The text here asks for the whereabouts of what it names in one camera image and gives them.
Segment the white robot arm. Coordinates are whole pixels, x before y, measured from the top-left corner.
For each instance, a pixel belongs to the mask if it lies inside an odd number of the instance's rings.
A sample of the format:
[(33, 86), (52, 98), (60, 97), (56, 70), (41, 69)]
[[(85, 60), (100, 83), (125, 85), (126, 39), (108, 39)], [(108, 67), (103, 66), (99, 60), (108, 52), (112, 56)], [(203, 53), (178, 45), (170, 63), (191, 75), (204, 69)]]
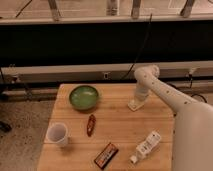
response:
[(160, 81), (156, 65), (134, 71), (137, 89), (149, 89), (176, 114), (171, 171), (213, 171), (213, 106)]

